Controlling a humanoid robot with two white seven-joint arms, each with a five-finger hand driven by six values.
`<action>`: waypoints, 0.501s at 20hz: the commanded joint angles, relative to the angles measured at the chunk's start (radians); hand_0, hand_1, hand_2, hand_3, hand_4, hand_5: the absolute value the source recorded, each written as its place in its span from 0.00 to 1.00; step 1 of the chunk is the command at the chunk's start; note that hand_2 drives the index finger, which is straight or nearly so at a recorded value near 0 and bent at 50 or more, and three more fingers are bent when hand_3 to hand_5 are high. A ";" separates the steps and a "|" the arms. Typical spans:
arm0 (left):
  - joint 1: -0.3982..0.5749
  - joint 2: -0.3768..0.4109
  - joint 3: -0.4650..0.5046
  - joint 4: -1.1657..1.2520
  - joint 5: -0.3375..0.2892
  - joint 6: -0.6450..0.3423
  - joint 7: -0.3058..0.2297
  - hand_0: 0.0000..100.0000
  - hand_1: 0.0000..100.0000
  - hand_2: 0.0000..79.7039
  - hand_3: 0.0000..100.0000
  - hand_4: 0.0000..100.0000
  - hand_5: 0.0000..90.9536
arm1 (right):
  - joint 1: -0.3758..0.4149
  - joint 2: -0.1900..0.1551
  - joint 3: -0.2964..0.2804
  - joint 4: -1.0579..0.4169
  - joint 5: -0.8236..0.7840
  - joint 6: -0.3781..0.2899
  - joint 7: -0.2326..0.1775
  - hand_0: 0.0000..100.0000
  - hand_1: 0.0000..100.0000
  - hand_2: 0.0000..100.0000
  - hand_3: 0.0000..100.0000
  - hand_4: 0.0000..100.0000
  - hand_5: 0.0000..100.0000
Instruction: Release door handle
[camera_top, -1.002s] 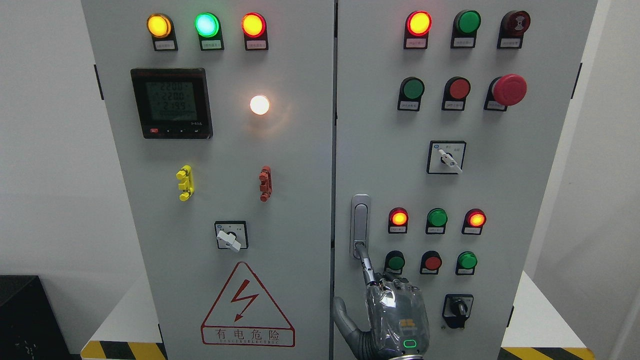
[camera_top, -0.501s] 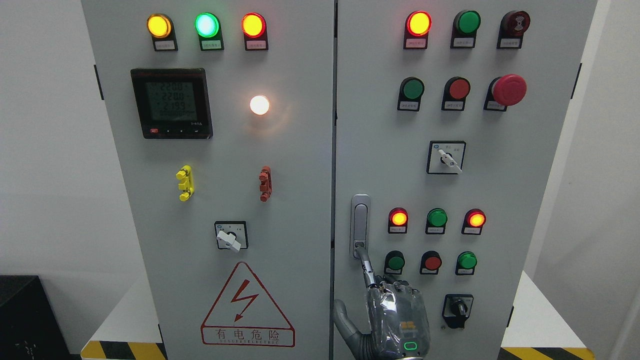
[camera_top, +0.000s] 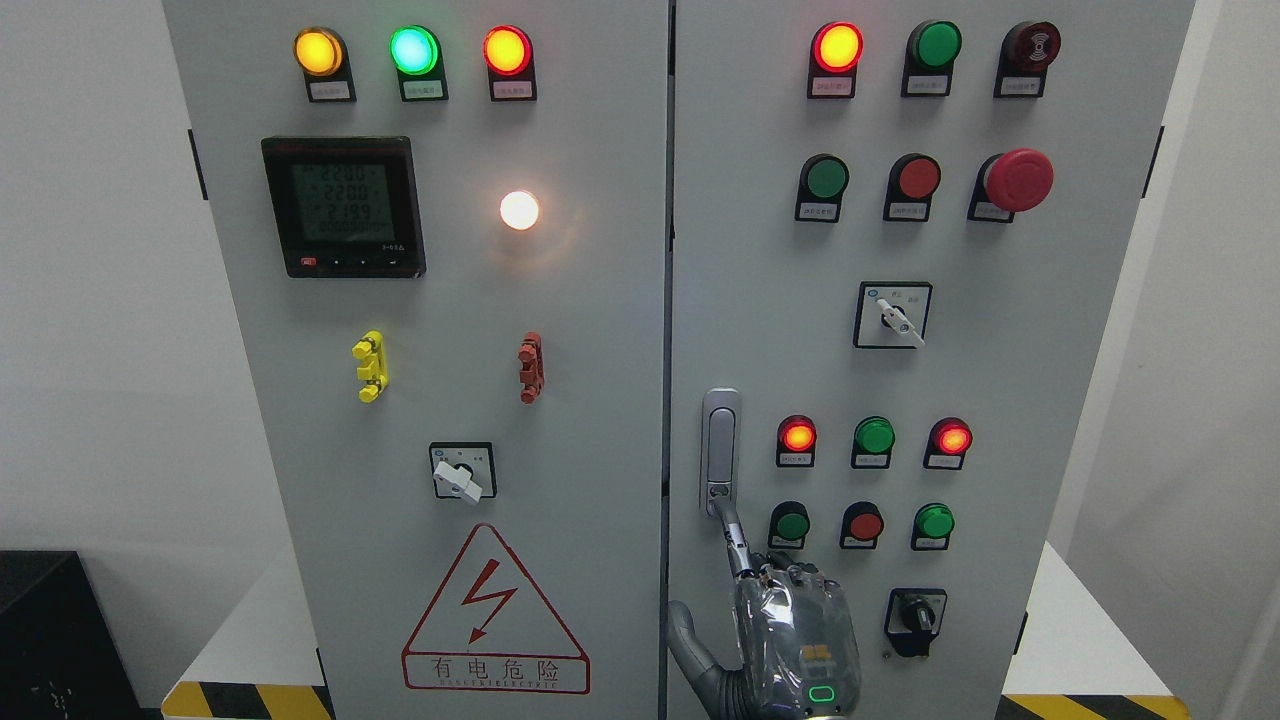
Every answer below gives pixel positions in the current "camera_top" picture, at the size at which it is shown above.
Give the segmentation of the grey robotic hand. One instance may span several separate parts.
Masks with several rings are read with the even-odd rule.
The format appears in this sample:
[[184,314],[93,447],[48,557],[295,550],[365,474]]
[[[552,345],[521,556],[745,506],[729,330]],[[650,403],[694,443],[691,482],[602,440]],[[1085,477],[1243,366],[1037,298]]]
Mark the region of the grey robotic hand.
[[730,498],[721,519],[736,580],[742,666],[727,670],[698,639],[689,607],[668,603],[667,644],[710,719],[846,719],[861,696],[858,643],[844,588],[783,552],[750,552]]

